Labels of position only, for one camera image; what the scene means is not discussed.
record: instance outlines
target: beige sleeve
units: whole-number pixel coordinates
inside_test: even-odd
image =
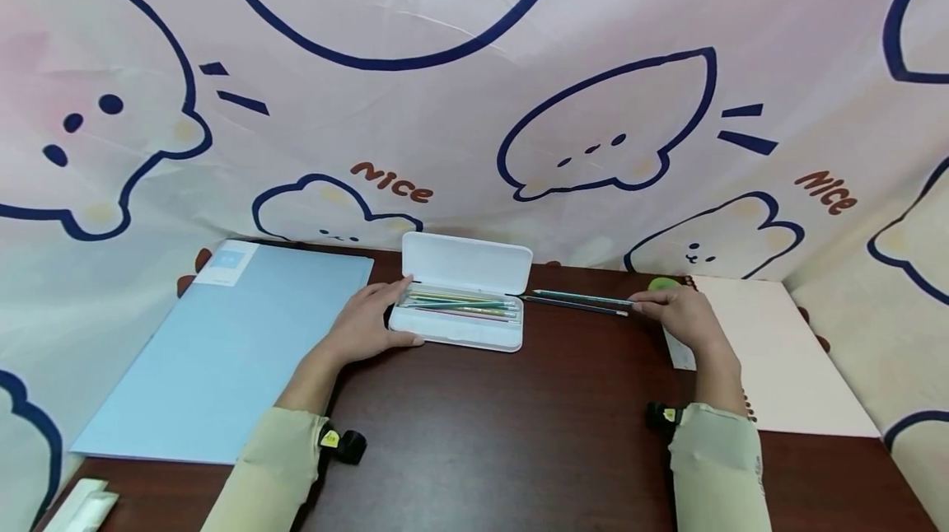
[[[201,532],[283,532],[316,481],[325,418],[270,408],[250,434]]]
[[[679,532],[770,532],[761,439],[748,419],[692,403],[669,451]]]

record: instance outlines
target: cartoon eye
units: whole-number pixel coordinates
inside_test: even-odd
[[[43,155],[52,163],[60,166],[60,168],[65,168],[65,165],[69,163],[69,159],[65,156],[65,151],[63,151],[63,148],[59,145],[46,145],[43,147]]]
[[[72,113],[63,119],[63,128],[69,134],[75,133],[82,126],[82,114]]]
[[[124,107],[125,103],[121,100],[121,97],[113,94],[105,94],[99,99],[99,109],[108,115],[118,114],[123,111]]]

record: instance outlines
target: brown desk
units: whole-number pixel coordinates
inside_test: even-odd
[[[373,282],[400,276],[397,253],[349,253],[376,259]],[[626,296],[650,278],[536,265],[530,287]],[[674,530],[667,439],[643,409],[687,401],[691,381],[661,329],[531,303],[525,329],[512,355],[430,343],[345,371],[331,414],[369,449],[358,467],[330,464],[299,530]],[[935,532],[879,440],[761,437],[776,532]],[[76,478],[106,478],[121,496],[102,532],[189,532],[227,472],[89,459]]]

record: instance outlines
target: spiral notebook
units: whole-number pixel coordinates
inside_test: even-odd
[[[71,450],[235,464],[372,259],[225,240]]]
[[[780,282],[690,277],[741,360],[750,419],[769,432],[879,437]]]

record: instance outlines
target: hand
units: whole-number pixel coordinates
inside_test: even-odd
[[[382,319],[386,308],[400,299],[411,282],[410,275],[398,282],[376,282],[358,290],[336,316],[330,333],[311,353],[331,357],[332,362],[342,368],[393,347],[417,347],[425,343],[417,334],[388,330]]]
[[[399,300],[411,282],[411,276],[399,282],[377,282],[349,297],[330,333],[302,358],[274,406],[322,414],[344,365],[374,357],[392,347],[425,343],[417,334],[388,330],[382,321],[386,308]]]
[[[633,309],[662,322],[666,331],[693,352],[728,345],[728,339],[707,297],[692,287],[674,287],[660,291],[639,291],[630,300]]]

